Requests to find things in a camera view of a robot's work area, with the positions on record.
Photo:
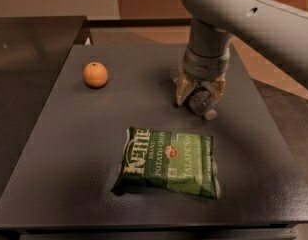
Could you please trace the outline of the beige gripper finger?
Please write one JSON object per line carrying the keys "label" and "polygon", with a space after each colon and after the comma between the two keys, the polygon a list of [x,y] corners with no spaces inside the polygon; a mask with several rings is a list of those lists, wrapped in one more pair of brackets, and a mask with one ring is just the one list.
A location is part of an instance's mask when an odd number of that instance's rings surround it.
{"label": "beige gripper finger", "polygon": [[213,82],[213,87],[214,87],[214,101],[218,103],[225,90],[225,85],[226,85],[226,79],[225,79],[225,74],[220,75],[214,82]]}
{"label": "beige gripper finger", "polygon": [[178,84],[176,90],[176,102],[178,106],[181,106],[187,97],[194,90],[194,81],[185,71],[181,71],[178,77]]}

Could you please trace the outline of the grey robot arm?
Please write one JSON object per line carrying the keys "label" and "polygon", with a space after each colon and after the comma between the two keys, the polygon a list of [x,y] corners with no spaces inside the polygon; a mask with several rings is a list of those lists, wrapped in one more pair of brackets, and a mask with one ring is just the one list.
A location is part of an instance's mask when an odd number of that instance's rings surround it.
{"label": "grey robot arm", "polygon": [[192,15],[176,100],[228,68],[236,36],[308,88],[308,12],[273,0],[181,0]]}

